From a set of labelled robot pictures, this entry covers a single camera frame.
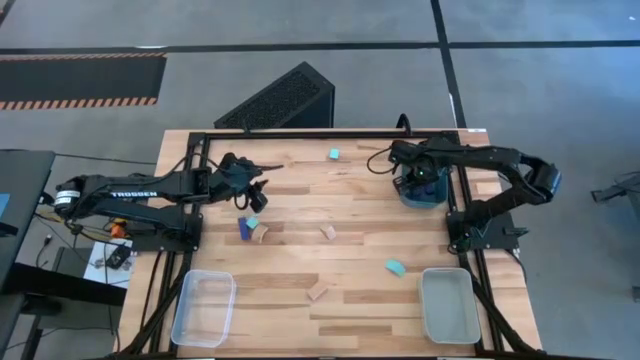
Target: wooden tabletop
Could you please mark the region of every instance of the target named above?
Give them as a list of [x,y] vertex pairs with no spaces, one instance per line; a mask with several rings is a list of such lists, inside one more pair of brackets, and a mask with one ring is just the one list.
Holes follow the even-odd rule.
[[[157,175],[166,173],[184,156],[191,131],[195,130],[165,133]],[[489,143],[486,132],[465,129],[459,133],[463,144]],[[420,274],[425,268],[454,267],[458,262],[446,250],[446,203],[430,210],[408,208],[391,184],[393,175],[374,175],[367,170],[367,158],[390,143],[388,139],[212,142],[211,159],[234,152],[256,164],[284,164],[285,168],[261,177],[269,179],[264,189],[269,204],[258,217],[269,227],[262,244],[240,239],[237,218],[250,216],[248,211],[237,210],[233,202],[202,208],[204,232],[191,268],[231,273],[237,295],[227,340],[217,349],[180,346],[179,356],[474,353],[471,345],[438,345],[423,335],[417,288]],[[339,160],[328,159],[331,148],[340,150]],[[385,156],[372,162],[379,170],[389,165]],[[495,172],[467,172],[475,199],[501,191]],[[462,205],[458,176],[453,174],[453,178],[457,203]],[[335,228],[334,240],[327,240],[320,231],[324,224]],[[488,250],[485,255],[497,306],[521,337],[539,348],[520,267],[504,251]],[[155,257],[142,254],[136,259],[120,320],[123,345],[139,330]],[[407,274],[391,274],[385,269],[388,259],[402,262]],[[148,313],[156,306],[163,262]],[[319,280],[328,282],[329,290],[311,301],[306,291]],[[490,348],[486,314],[479,303],[478,311],[483,339]],[[161,349],[168,346],[173,314],[171,309],[165,319]]]

